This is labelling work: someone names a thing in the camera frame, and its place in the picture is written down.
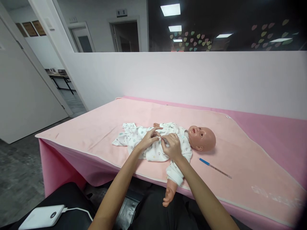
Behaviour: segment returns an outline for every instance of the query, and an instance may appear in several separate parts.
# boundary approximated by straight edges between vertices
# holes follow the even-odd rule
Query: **door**
[[[68,115],[1,19],[0,31],[0,139],[12,143]]]
[[[71,33],[80,53],[92,53],[89,32],[86,27],[71,29]]]

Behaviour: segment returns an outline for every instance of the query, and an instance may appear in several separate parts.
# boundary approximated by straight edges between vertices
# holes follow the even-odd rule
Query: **white printed onesie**
[[[128,146],[128,152],[131,154],[134,147],[143,139],[146,135],[146,132],[153,129],[153,127],[136,127],[135,123],[124,123],[122,125],[124,132],[120,133],[119,136],[112,142],[116,146]],[[177,124],[162,123],[160,127],[163,129],[158,129],[157,132],[161,136],[168,135],[170,133],[175,133],[179,137],[180,147],[182,155],[190,162],[192,157],[192,148],[189,143],[189,135],[186,129]],[[163,152],[161,141],[154,142],[150,147],[148,147],[140,155],[140,159],[147,159],[148,161],[167,161],[169,157]],[[183,174],[177,167],[177,165],[171,160],[170,165],[166,169],[167,179],[171,179],[179,186],[183,182]]]

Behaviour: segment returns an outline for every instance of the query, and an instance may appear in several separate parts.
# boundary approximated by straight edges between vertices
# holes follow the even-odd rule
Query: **baby doll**
[[[154,123],[153,126],[163,127],[163,129],[157,130],[161,136],[168,135],[170,133],[175,133],[178,135],[181,153],[188,160],[188,162],[190,162],[192,157],[192,148],[205,152],[212,150],[216,144],[214,133],[211,129],[206,127],[191,126],[188,130],[186,130],[173,122],[162,124]],[[146,132],[153,129],[153,127],[136,127],[134,123],[124,123],[122,127],[124,128],[125,132],[120,133],[112,144],[117,146],[128,146],[129,154],[131,154],[134,147],[142,140]],[[167,161],[169,158],[163,152],[161,141],[156,141],[149,148],[144,150],[140,156],[140,159],[147,159],[148,161]],[[166,169],[166,174],[167,187],[163,202],[164,207],[167,207],[173,200],[176,189],[178,185],[180,186],[182,184],[184,178],[182,172],[172,160]]]

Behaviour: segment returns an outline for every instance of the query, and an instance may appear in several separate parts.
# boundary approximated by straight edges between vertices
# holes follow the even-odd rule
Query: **white power bank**
[[[35,208],[20,225],[18,230],[51,227],[58,221],[64,207],[64,205],[55,205]]]

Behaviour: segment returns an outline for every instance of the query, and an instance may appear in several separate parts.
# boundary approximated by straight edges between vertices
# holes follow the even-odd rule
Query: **pink table cover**
[[[305,167],[304,161],[302,160],[306,157],[306,143],[302,138],[307,134],[307,122],[305,120],[287,119],[168,102],[151,102],[191,109],[211,110],[230,115],[246,132],[250,139],[260,144],[262,148],[299,183],[306,185],[304,183]],[[57,145],[52,141],[43,139],[39,141],[46,195],[49,195],[60,185],[68,181],[75,181],[79,186],[83,186],[85,184],[84,178],[100,178],[96,180],[99,181],[98,184],[92,184],[93,186],[99,186],[112,180],[119,170],[119,168],[97,157]],[[136,177],[165,187],[165,184],[162,182],[149,180],[137,175]],[[178,192],[191,197],[191,192],[185,189],[179,188]],[[230,214],[253,229],[287,229],[284,225],[263,216],[251,213],[228,203],[222,202],[222,204]]]

